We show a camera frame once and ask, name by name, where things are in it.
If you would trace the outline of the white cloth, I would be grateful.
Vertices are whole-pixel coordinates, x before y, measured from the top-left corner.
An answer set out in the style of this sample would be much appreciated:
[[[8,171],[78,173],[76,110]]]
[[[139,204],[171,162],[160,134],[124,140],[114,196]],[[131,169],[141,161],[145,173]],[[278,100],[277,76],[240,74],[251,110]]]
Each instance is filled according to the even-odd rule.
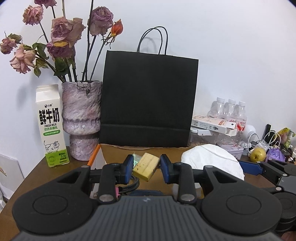
[[[204,166],[214,166],[241,180],[244,180],[243,169],[238,160],[229,152],[213,144],[195,146],[181,156],[181,162],[189,164],[192,169],[203,170]]]

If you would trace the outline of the yellow sponge block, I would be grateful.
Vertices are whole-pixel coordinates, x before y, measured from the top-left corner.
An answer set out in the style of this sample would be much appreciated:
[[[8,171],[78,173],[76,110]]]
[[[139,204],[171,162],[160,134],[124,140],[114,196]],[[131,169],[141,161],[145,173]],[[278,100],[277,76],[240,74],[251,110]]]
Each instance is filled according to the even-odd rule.
[[[148,182],[158,168],[158,165],[159,157],[149,153],[144,153],[139,162],[133,168],[132,174],[135,177]]]

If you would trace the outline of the dark blue pouch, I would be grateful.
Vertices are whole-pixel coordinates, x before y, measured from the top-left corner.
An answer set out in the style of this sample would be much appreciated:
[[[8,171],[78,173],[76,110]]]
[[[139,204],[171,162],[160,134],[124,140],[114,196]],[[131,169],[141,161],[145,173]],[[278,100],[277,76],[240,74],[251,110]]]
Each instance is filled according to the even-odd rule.
[[[163,192],[157,190],[134,190],[129,196],[163,196]]]

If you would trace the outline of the small purple gift bag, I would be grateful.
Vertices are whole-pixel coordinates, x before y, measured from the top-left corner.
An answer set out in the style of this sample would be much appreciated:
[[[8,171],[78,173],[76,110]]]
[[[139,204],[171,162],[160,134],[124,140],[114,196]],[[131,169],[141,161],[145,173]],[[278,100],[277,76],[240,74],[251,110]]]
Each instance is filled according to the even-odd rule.
[[[267,162],[268,160],[285,162],[285,156],[283,155],[283,153],[279,148],[271,148],[267,151],[267,154],[266,154],[265,161]]]

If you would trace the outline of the green yellow apple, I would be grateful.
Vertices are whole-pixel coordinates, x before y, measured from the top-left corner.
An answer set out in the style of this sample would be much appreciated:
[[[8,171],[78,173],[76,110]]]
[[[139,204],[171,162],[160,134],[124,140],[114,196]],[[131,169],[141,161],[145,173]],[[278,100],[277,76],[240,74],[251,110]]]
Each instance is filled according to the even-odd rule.
[[[256,147],[252,150],[250,154],[250,161],[253,163],[264,162],[266,159],[266,151],[263,148]]]

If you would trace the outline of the water bottle right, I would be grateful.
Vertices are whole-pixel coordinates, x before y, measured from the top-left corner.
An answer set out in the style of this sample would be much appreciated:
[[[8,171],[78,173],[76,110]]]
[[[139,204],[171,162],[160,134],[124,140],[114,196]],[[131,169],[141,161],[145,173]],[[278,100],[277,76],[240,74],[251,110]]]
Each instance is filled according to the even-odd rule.
[[[246,116],[246,103],[244,101],[239,101],[234,108],[234,113],[236,115],[237,129],[239,132],[243,132],[247,122]]]

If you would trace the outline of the red cardboard box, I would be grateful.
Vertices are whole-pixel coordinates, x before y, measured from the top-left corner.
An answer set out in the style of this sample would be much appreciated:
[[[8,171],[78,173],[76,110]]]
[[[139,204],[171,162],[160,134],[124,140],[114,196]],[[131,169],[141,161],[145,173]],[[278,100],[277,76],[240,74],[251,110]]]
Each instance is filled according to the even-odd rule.
[[[94,168],[102,168],[106,163],[123,163],[129,154],[142,156],[149,153],[159,157],[166,154],[172,163],[180,162],[182,153],[190,147],[181,148],[147,148],[147,147],[121,147],[108,144],[98,144],[92,153],[87,165]]]

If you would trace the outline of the water bottle middle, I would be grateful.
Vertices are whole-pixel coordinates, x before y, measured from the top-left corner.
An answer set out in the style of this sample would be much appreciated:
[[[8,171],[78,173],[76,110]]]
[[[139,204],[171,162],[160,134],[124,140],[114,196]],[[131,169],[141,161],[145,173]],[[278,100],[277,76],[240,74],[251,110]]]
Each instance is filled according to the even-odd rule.
[[[223,118],[229,122],[236,122],[236,115],[234,113],[236,101],[233,99],[228,99],[224,104],[223,108]]]

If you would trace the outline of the clear plastic container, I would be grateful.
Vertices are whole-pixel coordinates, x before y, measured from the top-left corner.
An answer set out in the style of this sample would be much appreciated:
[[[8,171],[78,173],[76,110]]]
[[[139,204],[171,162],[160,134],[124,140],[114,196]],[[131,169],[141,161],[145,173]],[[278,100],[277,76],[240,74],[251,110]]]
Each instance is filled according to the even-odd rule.
[[[218,133],[202,128],[190,128],[190,134],[188,139],[188,146],[199,146],[204,144],[215,145],[218,138]]]

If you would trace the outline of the white flat carton box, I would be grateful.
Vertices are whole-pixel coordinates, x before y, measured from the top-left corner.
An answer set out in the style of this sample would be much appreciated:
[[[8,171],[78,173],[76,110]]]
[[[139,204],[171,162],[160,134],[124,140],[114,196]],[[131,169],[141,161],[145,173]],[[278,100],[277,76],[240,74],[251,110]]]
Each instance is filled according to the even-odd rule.
[[[231,137],[237,134],[236,123],[203,115],[194,116],[192,118],[191,126],[225,134]]]

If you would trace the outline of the pink textured vase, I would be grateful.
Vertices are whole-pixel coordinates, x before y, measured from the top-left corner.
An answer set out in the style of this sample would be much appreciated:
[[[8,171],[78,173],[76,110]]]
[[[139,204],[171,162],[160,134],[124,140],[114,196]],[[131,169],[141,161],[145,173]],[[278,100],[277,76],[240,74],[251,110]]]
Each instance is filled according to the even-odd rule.
[[[70,155],[89,161],[98,144],[102,81],[62,84],[63,129],[69,134]]]

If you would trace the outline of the white green milk carton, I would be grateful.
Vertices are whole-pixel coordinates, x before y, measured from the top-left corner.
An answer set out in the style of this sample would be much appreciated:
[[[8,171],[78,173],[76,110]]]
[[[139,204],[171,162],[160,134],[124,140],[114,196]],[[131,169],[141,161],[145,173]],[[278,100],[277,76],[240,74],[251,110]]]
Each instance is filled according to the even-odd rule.
[[[36,88],[36,108],[39,131],[48,166],[55,167],[70,162],[63,130],[62,103],[58,85]]]

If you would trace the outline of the black paper bag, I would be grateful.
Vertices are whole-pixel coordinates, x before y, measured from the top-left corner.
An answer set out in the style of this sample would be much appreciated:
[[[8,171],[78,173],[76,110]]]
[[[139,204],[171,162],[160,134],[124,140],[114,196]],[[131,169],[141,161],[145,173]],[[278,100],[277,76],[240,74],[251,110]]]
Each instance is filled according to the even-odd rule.
[[[188,142],[198,77],[197,59],[167,54],[168,32],[158,54],[106,53],[99,141],[129,147],[180,148]]]

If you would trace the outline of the dried rose bouquet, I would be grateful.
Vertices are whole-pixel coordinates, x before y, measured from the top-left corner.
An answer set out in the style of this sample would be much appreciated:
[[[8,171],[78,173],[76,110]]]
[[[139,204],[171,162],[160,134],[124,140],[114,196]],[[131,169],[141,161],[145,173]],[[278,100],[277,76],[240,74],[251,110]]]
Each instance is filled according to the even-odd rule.
[[[39,77],[41,70],[49,68],[61,82],[79,82],[76,73],[75,45],[87,31],[86,60],[82,71],[82,81],[93,81],[94,72],[88,71],[89,59],[97,39],[101,47],[110,46],[123,32],[121,20],[114,21],[113,13],[105,6],[91,7],[87,24],[81,18],[68,19],[65,15],[54,16],[51,24],[51,35],[43,33],[44,43],[40,41],[26,45],[23,37],[17,34],[6,35],[1,40],[1,53],[13,54],[10,66],[18,73],[30,71]]]

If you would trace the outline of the white booklet by wall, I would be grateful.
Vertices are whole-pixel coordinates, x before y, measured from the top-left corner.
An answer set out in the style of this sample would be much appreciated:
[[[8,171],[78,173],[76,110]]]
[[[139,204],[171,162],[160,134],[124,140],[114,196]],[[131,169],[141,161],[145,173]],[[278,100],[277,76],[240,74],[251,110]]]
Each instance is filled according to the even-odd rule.
[[[18,160],[7,156],[0,156],[1,191],[6,199],[10,199],[24,180]]]

